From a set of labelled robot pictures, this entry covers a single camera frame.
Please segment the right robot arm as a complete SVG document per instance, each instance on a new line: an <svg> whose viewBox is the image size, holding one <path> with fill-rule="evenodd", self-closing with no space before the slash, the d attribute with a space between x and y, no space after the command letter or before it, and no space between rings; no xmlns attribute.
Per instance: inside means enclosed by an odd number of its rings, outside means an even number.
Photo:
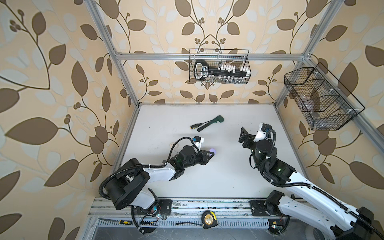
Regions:
<svg viewBox="0 0 384 240"><path fill-rule="evenodd" d="M313 184L294 167L277 157L277 134L272 126L261 124L256 135L241 128L239 143L251 151L254 169L276 188L288 189L307 203L302 204L274 190L265 200L266 211L294 217L327 234L332 240L369 240L383 233L374 227L374 214L365 207L356 208L335 198Z"/></svg>

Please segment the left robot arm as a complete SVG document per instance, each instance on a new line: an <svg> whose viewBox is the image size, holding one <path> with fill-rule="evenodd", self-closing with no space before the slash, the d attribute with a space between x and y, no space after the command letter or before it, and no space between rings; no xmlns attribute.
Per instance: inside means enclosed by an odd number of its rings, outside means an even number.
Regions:
<svg viewBox="0 0 384 240"><path fill-rule="evenodd" d="M216 150L202 150L204 139L198 136L186 137L190 145L184 146L176 155L169 154L161 165L141 164L137 159L130 159L114 173L102 181L99 194L112 201L116 210L131 208L132 223L141 234L151 232L143 227L144 221L137 222L135 212L143 212L145 217L156 220L171 212L171 201L160 200L148 184L159 181L173 181L181 177L185 170L195 165L205 166Z"/></svg>

